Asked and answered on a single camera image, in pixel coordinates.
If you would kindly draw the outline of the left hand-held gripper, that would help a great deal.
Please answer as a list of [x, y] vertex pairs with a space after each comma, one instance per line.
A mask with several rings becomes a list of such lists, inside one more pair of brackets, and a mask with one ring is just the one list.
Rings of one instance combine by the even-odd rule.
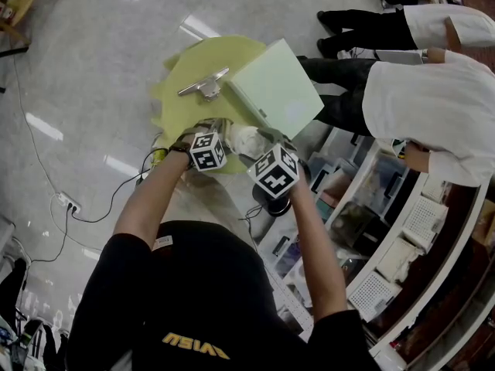
[[217, 170], [227, 164], [227, 153], [218, 131], [227, 131], [232, 124], [233, 121], [229, 118], [210, 117], [183, 132], [180, 137], [182, 141], [193, 136], [189, 143], [189, 155], [198, 172]]

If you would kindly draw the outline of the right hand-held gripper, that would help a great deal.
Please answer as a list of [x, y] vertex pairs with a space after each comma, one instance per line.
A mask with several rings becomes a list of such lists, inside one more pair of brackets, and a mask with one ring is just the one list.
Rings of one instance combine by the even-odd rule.
[[287, 150], [296, 150], [292, 141], [274, 128], [258, 128], [259, 135], [275, 145], [261, 156], [248, 170], [254, 183], [277, 199], [299, 181], [299, 159]]

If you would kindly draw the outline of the person's left forearm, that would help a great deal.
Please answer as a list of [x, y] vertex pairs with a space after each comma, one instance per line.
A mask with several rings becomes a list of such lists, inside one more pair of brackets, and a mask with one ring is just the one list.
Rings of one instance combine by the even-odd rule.
[[132, 193], [113, 234], [132, 235], [152, 249], [173, 191], [188, 165], [188, 154], [171, 151]]

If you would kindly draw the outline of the person's right forearm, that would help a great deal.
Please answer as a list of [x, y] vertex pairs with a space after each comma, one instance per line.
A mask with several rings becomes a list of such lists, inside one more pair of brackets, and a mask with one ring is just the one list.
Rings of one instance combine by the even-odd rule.
[[304, 177], [291, 187], [289, 197], [299, 231], [313, 317], [317, 322], [347, 310], [346, 284], [332, 241]]

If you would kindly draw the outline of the round table with green cloth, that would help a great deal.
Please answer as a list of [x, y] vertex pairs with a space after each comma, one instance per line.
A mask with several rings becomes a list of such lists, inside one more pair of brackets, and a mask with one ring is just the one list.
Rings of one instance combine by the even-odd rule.
[[[163, 130], [162, 147], [169, 147], [187, 128], [206, 118], [229, 118], [235, 124], [260, 127], [262, 123], [249, 111], [227, 81], [238, 70], [258, 57], [266, 45], [245, 36], [204, 39], [164, 62], [168, 76], [153, 86], [151, 95], [162, 103], [160, 118], [152, 122]], [[200, 93], [179, 96], [178, 92], [227, 67], [220, 78], [220, 95], [206, 101]]]

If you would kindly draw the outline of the silver metal tool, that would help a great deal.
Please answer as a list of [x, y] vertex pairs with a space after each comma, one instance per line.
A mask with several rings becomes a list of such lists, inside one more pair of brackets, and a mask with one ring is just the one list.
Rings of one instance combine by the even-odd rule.
[[177, 95], [179, 97], [185, 97], [190, 94], [197, 94], [201, 100], [206, 102], [216, 100], [219, 97], [221, 90], [219, 80], [227, 75], [229, 71], [230, 69], [226, 66], [208, 77], [179, 90]]

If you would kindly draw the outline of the pale green flat box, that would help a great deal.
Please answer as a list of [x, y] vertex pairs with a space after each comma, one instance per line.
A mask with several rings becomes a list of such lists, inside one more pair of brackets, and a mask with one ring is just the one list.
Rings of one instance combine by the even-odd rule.
[[228, 83], [264, 127], [289, 139], [323, 109], [313, 82], [284, 39], [272, 43]]

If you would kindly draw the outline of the black wristwatch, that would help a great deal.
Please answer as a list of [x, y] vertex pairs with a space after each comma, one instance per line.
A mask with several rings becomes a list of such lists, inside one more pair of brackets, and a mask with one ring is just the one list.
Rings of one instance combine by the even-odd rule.
[[177, 140], [169, 147], [169, 152], [174, 151], [185, 154], [188, 157], [187, 168], [191, 168], [193, 166], [193, 158], [190, 154], [190, 148], [191, 148], [191, 144], [189, 142], [183, 140]]

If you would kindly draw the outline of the black waste bin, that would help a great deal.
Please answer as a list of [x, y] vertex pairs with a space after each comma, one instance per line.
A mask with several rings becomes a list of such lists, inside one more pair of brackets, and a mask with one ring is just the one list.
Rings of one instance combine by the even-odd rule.
[[270, 216], [278, 218], [286, 214], [291, 209], [291, 206], [290, 198], [282, 196], [278, 199], [270, 199], [265, 209]]

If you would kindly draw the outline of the person's beige trousers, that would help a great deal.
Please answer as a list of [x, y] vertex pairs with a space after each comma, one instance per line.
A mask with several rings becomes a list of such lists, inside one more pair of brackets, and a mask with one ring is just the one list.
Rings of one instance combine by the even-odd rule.
[[227, 190], [213, 177], [189, 170], [179, 179], [162, 222], [193, 220], [216, 223], [253, 247], [248, 226]]

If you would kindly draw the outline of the stack of clear storage boxes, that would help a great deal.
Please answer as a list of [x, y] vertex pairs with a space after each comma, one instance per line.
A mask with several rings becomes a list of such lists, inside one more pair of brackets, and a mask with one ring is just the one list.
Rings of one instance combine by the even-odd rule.
[[310, 191], [350, 284], [384, 242], [418, 176], [373, 138], [336, 128], [308, 165]]

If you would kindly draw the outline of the grey laptop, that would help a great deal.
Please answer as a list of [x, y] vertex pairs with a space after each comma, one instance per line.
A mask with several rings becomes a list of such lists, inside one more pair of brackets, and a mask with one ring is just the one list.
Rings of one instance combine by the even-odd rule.
[[420, 65], [423, 64], [421, 50], [382, 50], [374, 51], [378, 60], [389, 63]]

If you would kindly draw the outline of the person's black t-shirt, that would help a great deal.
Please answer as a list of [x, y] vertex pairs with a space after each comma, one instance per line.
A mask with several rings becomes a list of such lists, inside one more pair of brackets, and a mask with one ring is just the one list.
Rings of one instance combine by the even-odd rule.
[[278, 316], [264, 264], [213, 223], [163, 223], [158, 250], [113, 236], [77, 308], [67, 371], [380, 371], [355, 311], [308, 340]]

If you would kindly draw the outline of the row of white perforated baskets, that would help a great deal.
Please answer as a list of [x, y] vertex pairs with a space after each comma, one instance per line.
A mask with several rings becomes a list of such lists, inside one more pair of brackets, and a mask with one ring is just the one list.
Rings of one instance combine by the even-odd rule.
[[428, 253], [446, 220], [449, 183], [421, 177], [384, 240], [347, 289], [348, 302], [365, 322], [398, 296], [410, 264]]

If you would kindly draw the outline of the white power strip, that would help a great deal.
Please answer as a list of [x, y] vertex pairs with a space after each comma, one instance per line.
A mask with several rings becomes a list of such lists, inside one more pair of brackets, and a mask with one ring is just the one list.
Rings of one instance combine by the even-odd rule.
[[65, 192], [59, 192], [56, 194], [56, 199], [61, 206], [70, 207], [75, 214], [81, 211], [80, 205], [70, 198]]

